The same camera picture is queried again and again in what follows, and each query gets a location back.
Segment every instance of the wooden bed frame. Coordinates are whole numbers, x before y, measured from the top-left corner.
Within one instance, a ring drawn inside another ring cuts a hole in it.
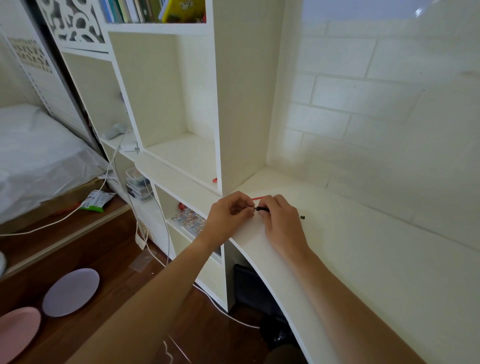
[[[39,207],[1,224],[0,234],[12,234],[56,212],[72,207],[85,200],[90,192],[99,189],[102,183],[103,180],[94,178],[60,196],[42,202]]]

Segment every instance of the right hand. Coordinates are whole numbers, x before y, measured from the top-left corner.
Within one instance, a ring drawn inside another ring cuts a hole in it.
[[[270,213],[258,211],[265,224],[265,234],[274,249],[288,262],[310,251],[298,210],[280,194],[265,196],[258,206]]]

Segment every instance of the plastic container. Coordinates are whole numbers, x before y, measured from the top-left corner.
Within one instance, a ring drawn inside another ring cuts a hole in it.
[[[135,167],[127,169],[125,173],[127,174],[127,181],[135,186],[145,187],[145,183],[150,183],[150,181],[144,175],[142,175]]]

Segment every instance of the hand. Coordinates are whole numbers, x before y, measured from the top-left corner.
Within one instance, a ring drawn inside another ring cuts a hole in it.
[[[200,233],[212,251],[231,238],[245,221],[253,217],[252,199],[240,191],[219,199],[210,208],[204,230]]]
[[[265,234],[269,242],[287,262],[308,254],[310,248],[301,226],[299,212],[285,197],[280,194],[274,197],[265,196],[258,206],[268,207],[270,210],[270,213],[258,213],[264,220]]]

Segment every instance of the pillow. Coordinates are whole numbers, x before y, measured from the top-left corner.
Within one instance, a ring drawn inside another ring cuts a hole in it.
[[[0,108],[0,130],[5,133],[27,133],[34,124],[38,106],[21,104]]]

